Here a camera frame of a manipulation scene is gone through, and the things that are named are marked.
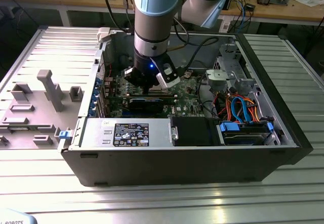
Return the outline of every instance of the gray plastic block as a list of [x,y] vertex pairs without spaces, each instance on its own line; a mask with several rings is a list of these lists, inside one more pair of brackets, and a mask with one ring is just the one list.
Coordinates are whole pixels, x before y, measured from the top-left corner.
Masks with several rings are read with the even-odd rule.
[[0,127],[0,133],[1,134],[11,134],[12,131],[8,127]]
[[53,144],[52,139],[49,135],[34,135],[32,140],[36,145],[50,145]]
[[80,86],[72,86],[69,91],[71,101],[73,102],[79,102],[82,101],[83,98],[83,92]]
[[51,77],[52,72],[46,69],[41,69],[37,74],[37,79],[43,83],[47,96],[50,98],[55,111],[63,111],[63,104],[61,102],[62,91],[61,89],[61,93],[56,91],[56,87],[54,86]]
[[0,144],[6,146],[8,143],[9,141],[3,135],[0,135]]
[[[60,85],[59,85],[59,84],[54,84],[54,86],[55,86],[55,90],[56,90],[56,92],[58,93],[60,99],[62,100],[64,94],[63,94],[63,92],[62,92],[62,90],[61,90]],[[49,98],[49,96],[47,95],[47,92],[46,92],[46,91],[44,92],[44,94],[45,94],[47,100],[50,101],[50,98]]]
[[38,127],[54,125],[56,129],[59,127],[61,130],[65,130],[67,127],[71,129],[75,128],[77,115],[80,109],[81,102],[72,102],[69,96],[69,91],[62,91],[64,96],[62,104],[64,105],[64,111],[57,113],[53,109],[51,101],[46,99],[43,91],[33,91],[31,94],[26,94],[28,101],[35,107],[34,111],[11,111],[11,105],[17,105],[18,103],[14,99],[12,104],[6,110],[0,123],[4,118],[23,118],[27,117],[29,122],[27,125],[1,125],[0,135],[5,136],[9,140],[7,146],[0,144],[0,150],[5,149],[53,149],[57,148],[59,141],[54,137],[54,132],[44,133],[49,135],[53,141],[52,145],[36,145],[33,142],[34,135],[41,135]]
[[54,138],[56,139],[57,142],[60,142],[60,138],[59,138],[60,132],[61,132],[61,129],[59,127],[57,127],[57,129],[55,130],[55,133],[54,133]]
[[5,118],[3,124],[27,124],[28,118]]
[[19,86],[20,89],[21,89],[25,94],[32,93],[32,90],[29,88],[28,84],[26,84],[26,83],[17,83],[16,85]]
[[41,126],[37,129],[40,131],[40,133],[54,133],[56,130],[54,124],[51,124],[49,126]]
[[32,93],[29,86],[27,84],[20,83],[17,83],[11,91],[11,94],[14,96],[14,98],[19,104],[28,103],[28,99],[26,97],[27,93]]
[[31,104],[11,105],[10,110],[12,112],[34,111],[35,107]]

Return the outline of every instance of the black cable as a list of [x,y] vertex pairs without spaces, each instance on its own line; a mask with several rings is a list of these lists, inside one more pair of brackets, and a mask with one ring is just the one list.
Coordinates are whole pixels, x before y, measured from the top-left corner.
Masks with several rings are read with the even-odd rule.
[[12,0],[17,6],[19,6],[19,8],[21,8],[23,10],[23,12],[25,12],[25,14],[35,23],[35,25],[38,27],[39,24],[24,10],[23,7],[21,7],[21,5],[16,1],[16,0]]
[[206,38],[205,40],[203,40],[203,41],[199,44],[199,46],[196,48],[196,50],[194,51],[193,55],[191,56],[191,59],[189,60],[189,63],[185,66],[185,69],[186,69],[186,70],[190,67],[190,65],[191,65],[192,62],[194,61],[194,58],[195,58],[195,56],[197,55],[197,53],[199,52],[199,50],[201,49],[201,47],[202,47],[206,42],[208,42],[209,40],[212,40],[212,39],[215,39],[215,40],[216,40],[215,42],[217,42],[217,41],[219,40],[219,38],[216,37],[216,36],[210,36],[209,38]]
[[114,23],[114,25],[115,25],[119,30],[122,30],[123,32],[127,33],[127,31],[126,31],[125,29],[123,29],[122,27],[120,27],[120,26],[117,24],[117,22],[116,22],[116,20],[115,20],[115,18],[114,18],[114,16],[113,16],[113,14],[112,14],[112,10],[111,10],[111,7],[110,7],[110,4],[109,4],[109,1],[108,1],[108,0],[105,0],[105,2],[106,2],[106,5],[107,5],[107,8],[108,8],[109,14],[110,14],[110,18],[111,18],[112,22]]
[[131,23],[131,20],[130,20],[129,14],[128,14],[128,8],[129,8],[128,0],[125,0],[125,2],[126,2],[126,8],[125,8],[126,17],[127,17],[128,22],[130,23],[131,29],[133,30],[133,25]]
[[322,25],[324,21],[324,16],[322,18],[322,20],[320,21],[319,25],[317,26],[315,32],[314,32],[314,35],[312,36],[312,38],[310,39],[310,42],[308,43],[308,45],[306,46],[305,48],[305,51],[304,51],[304,57],[306,57],[310,51],[312,51],[313,47],[315,46],[315,44],[317,43],[318,39],[321,38],[321,36],[324,34],[324,28],[319,32],[319,34],[317,35],[317,31],[319,30],[320,28],[320,25]]
[[[183,27],[183,26],[181,26],[182,27],[182,29],[184,30],[184,32],[186,33],[186,35],[188,34],[188,31]],[[177,26],[176,25],[174,25],[174,31],[175,31],[175,33],[176,33],[176,35],[177,35],[177,37],[178,37],[178,39],[180,40],[180,41],[182,41],[182,42],[184,42],[184,43],[186,43],[187,41],[186,40],[184,40],[182,37],[180,37],[180,34],[179,34],[179,32],[178,32],[178,29],[177,29]],[[203,44],[203,46],[208,46],[208,45],[211,45],[211,44],[214,44],[214,43],[216,43],[217,41],[213,41],[213,42],[210,42],[210,43],[207,43],[207,44]],[[200,44],[196,44],[196,43],[191,43],[191,42],[189,42],[188,41],[188,43],[187,44],[189,44],[189,45],[192,45],[192,46],[199,46]]]
[[[245,0],[241,0],[241,1],[239,1],[239,0],[234,0],[234,1],[236,1],[236,2],[240,2],[241,4],[242,4],[242,6],[244,7],[245,6],[245,4],[246,4],[246,1]],[[239,16],[238,16],[238,18],[237,18],[237,20],[235,21],[235,23],[234,23],[234,25],[232,25],[231,24],[231,28],[229,29],[229,31],[228,32],[231,32],[231,30],[234,28],[234,27],[236,27],[236,24],[237,24],[237,22],[238,22],[238,20],[239,20],[239,18],[241,17],[241,15],[242,15],[242,12],[243,12],[243,10],[242,9],[240,9],[240,14],[239,14]]]
[[201,84],[202,84],[202,82],[203,82],[203,79],[206,77],[206,74],[204,74],[203,75],[203,77],[201,78],[201,80],[200,80],[200,83],[199,83],[199,85],[198,85],[198,89],[197,89],[197,96],[198,96],[198,103],[200,104],[200,105],[202,105],[202,107],[206,110],[206,111],[208,111],[208,112],[210,112],[210,114],[213,116],[215,116],[215,118],[217,118],[217,119],[220,119],[212,110],[210,110],[208,107],[206,107],[205,105],[204,105],[204,103],[206,103],[206,102],[208,102],[208,101],[205,101],[205,102],[202,102],[201,101],[201,98],[200,98],[200,87],[201,87]]
[[319,23],[318,27],[316,28],[316,30],[315,30],[315,32],[314,32],[314,34],[316,34],[316,33],[317,33],[317,31],[318,31],[318,29],[320,28],[320,25],[322,25],[323,21],[324,21],[324,16],[323,16],[322,20],[320,21],[320,23]]
[[[179,33],[178,33],[178,30],[177,30],[177,23],[181,26],[181,28],[184,30],[184,32],[186,33],[186,40],[183,40],[180,36],[179,36]],[[177,37],[179,38],[180,41],[184,42],[184,45],[187,46],[188,44],[192,45],[192,43],[189,41],[190,40],[190,36],[189,36],[189,33],[187,31],[187,29],[180,23],[179,20],[177,20],[176,18],[173,19],[173,27],[174,27],[174,31],[176,32],[177,34]]]
[[198,62],[200,63],[204,68],[209,69],[202,61],[200,60],[194,60],[193,62]]

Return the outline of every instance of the cable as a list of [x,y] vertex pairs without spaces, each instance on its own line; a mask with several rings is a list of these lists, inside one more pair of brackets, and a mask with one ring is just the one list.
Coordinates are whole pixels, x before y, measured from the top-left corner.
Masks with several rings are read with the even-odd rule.
[[241,2],[239,2],[239,1],[237,1],[237,2],[241,5],[242,11],[243,11],[243,17],[242,17],[241,25],[239,26],[239,29],[237,31],[237,33],[239,33],[239,31],[242,29],[242,25],[243,25],[243,22],[244,22],[245,10],[244,10],[243,4]]
[[324,34],[324,28],[319,32],[319,34],[317,35],[317,31],[319,30],[320,26],[322,25],[322,23],[324,22],[324,16],[322,18],[322,20],[320,21],[319,25],[317,26],[313,37],[310,39],[308,45],[305,48],[304,51],[304,57],[306,57],[310,51],[312,51],[313,47],[315,46],[316,42],[318,41],[318,39]]
[[320,28],[320,25],[322,25],[323,21],[324,21],[324,16],[323,16],[322,20],[320,21],[319,25],[316,28],[316,30],[314,32],[315,34],[317,33],[318,29]]
[[133,25],[132,25],[132,23],[131,23],[131,20],[130,20],[129,15],[128,15],[128,8],[129,8],[128,0],[125,0],[125,2],[126,2],[126,8],[125,8],[125,11],[126,11],[126,17],[127,17],[128,22],[130,23],[131,29],[133,29]]
[[127,33],[127,31],[126,31],[125,29],[121,28],[121,27],[117,24],[117,22],[116,22],[116,20],[115,20],[115,18],[114,18],[114,16],[113,16],[113,14],[112,14],[112,10],[111,10],[111,7],[110,7],[110,4],[109,4],[109,1],[108,1],[108,0],[105,0],[105,2],[106,2],[106,5],[107,5],[107,8],[108,8],[109,14],[110,14],[110,18],[111,18],[112,22],[114,23],[114,25],[115,25],[119,30],[122,30],[123,32]]
[[135,11],[134,4],[133,4],[133,0],[130,0],[130,2],[131,2],[133,11]]
[[[243,7],[245,6],[245,4],[246,4],[246,1],[245,0],[240,0],[240,2],[241,2],[241,4],[243,5]],[[237,18],[237,20],[235,21],[235,23],[234,23],[234,25],[232,25],[232,27],[229,29],[229,31],[228,32],[231,32],[231,30],[233,29],[233,27],[235,27],[236,26],[236,24],[237,24],[237,22],[238,22],[238,20],[239,20],[239,18],[240,18],[240,16],[241,16],[241,14],[242,14],[242,10],[240,11],[240,14],[239,14],[239,16],[238,16],[238,18]]]
[[243,123],[243,120],[240,119],[240,118],[236,115],[236,113],[235,113],[234,102],[235,102],[236,100],[240,100],[241,103],[242,103],[243,114],[244,114],[245,120],[248,121],[248,122],[251,122],[252,120],[251,120],[251,118],[250,118],[250,116],[249,116],[249,114],[248,114],[248,109],[247,109],[247,105],[246,105],[246,103],[245,103],[245,100],[244,100],[243,98],[241,98],[241,97],[238,97],[238,96],[235,97],[235,98],[232,100],[231,110],[232,110],[232,114],[233,114],[233,116],[234,116],[237,120],[239,120],[240,123]]
[[205,40],[203,40],[203,41],[199,44],[199,46],[196,48],[196,50],[194,51],[194,53],[193,53],[193,55],[191,56],[191,59],[189,60],[188,64],[184,67],[186,70],[191,66],[192,62],[194,61],[195,56],[197,55],[197,53],[199,52],[199,50],[201,49],[201,47],[202,47],[206,42],[208,42],[209,40],[212,40],[212,39],[215,39],[215,40],[216,40],[215,42],[217,42],[217,41],[219,40],[218,37],[216,37],[216,36],[211,36],[211,37],[206,38]]
[[259,117],[258,117],[258,114],[257,114],[257,107],[256,106],[254,107],[254,110],[255,110],[255,118],[259,122],[260,120],[259,120]]
[[[186,32],[186,34],[187,34],[187,30],[181,25],[181,28]],[[180,35],[179,35],[179,32],[178,32],[178,29],[177,29],[177,26],[176,25],[174,25],[174,31],[175,31],[175,33],[176,33],[176,35],[177,35],[177,37],[178,37],[178,39],[180,40],[180,41],[182,41],[182,42],[186,42],[186,40],[184,40],[182,37],[180,37]],[[203,44],[203,46],[208,46],[208,45],[211,45],[211,44],[214,44],[214,43],[216,43],[217,41],[213,41],[213,42],[210,42],[210,43],[207,43],[207,44]],[[191,42],[188,42],[188,44],[189,45],[192,45],[192,46],[199,46],[200,44],[196,44],[196,43],[191,43]]]
[[21,8],[23,10],[23,12],[25,12],[25,14],[35,23],[35,25],[38,27],[39,24],[30,16],[30,14],[28,14],[23,7],[21,7],[21,5],[16,1],[16,0],[12,0],[17,6],[19,6],[19,8]]
[[175,46],[175,47],[172,47],[172,48],[168,48],[168,49],[167,49],[167,52],[171,52],[171,51],[175,51],[175,50],[178,50],[178,49],[184,48],[184,47],[187,46],[188,43],[189,43],[189,39],[190,39],[190,37],[189,37],[189,33],[188,33],[188,31],[183,27],[183,25],[180,23],[180,21],[179,21],[178,19],[176,19],[176,18],[173,18],[173,23],[174,23],[173,26],[174,26],[174,27],[176,27],[175,22],[177,22],[177,23],[181,26],[181,28],[184,29],[184,31],[185,31],[185,33],[186,33],[186,36],[187,36],[187,40],[184,42],[184,44],[181,44],[181,45],[178,45],[178,46]]
[[202,107],[206,110],[206,111],[208,111],[208,112],[210,112],[211,113],[211,115],[213,116],[215,116],[217,119],[220,119],[212,110],[210,110],[208,107],[206,107],[202,102],[201,102],[201,98],[200,98],[200,87],[201,87],[201,84],[202,84],[202,82],[203,82],[203,79],[204,79],[204,77],[206,77],[206,74],[204,74],[203,75],[203,77],[201,78],[201,80],[200,80],[200,83],[199,83],[199,85],[198,85],[198,93],[197,93],[197,95],[198,95],[198,102],[199,102],[199,104],[200,105],[202,105]]

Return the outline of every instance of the power supply label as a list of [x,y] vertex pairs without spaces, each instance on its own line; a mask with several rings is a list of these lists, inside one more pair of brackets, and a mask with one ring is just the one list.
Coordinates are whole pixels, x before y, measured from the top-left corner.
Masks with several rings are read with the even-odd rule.
[[114,146],[149,146],[148,124],[115,124]]

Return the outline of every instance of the red wire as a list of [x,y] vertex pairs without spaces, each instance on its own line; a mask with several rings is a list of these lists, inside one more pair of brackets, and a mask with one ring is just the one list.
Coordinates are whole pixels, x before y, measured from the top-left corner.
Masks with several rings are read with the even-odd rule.
[[213,101],[213,104],[216,103],[216,100],[217,100],[218,96],[215,97],[214,101]]
[[108,75],[108,78],[110,77],[111,75],[111,64],[109,65],[109,68],[110,68],[110,71],[109,71],[109,75]]

